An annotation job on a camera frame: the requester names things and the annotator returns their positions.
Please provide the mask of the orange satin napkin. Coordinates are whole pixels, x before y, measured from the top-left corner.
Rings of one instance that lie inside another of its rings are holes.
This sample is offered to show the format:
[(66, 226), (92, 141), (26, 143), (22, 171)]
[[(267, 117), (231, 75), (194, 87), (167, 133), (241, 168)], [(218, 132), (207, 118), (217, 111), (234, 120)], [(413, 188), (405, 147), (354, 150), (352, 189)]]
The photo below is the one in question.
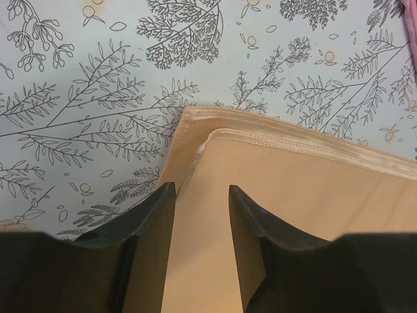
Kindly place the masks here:
[(189, 107), (160, 183), (177, 199), (162, 312), (242, 312), (229, 187), (296, 228), (331, 240), (416, 231), (416, 163), (252, 113)]

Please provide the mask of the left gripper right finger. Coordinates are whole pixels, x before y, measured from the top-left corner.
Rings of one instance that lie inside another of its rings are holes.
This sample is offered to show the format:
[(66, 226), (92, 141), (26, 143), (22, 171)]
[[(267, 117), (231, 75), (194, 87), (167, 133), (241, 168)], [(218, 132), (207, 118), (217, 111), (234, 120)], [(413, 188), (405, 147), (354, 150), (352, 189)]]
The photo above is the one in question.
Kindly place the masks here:
[(415, 312), (416, 234), (308, 234), (229, 188), (245, 312)]

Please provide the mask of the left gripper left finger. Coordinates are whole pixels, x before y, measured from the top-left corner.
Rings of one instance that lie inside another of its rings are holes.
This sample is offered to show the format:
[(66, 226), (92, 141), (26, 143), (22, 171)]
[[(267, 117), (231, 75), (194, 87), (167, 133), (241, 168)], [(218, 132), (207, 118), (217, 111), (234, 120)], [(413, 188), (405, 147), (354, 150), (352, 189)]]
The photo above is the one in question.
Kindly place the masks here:
[(2, 312), (159, 312), (175, 216), (164, 183), (74, 241), (1, 234)]

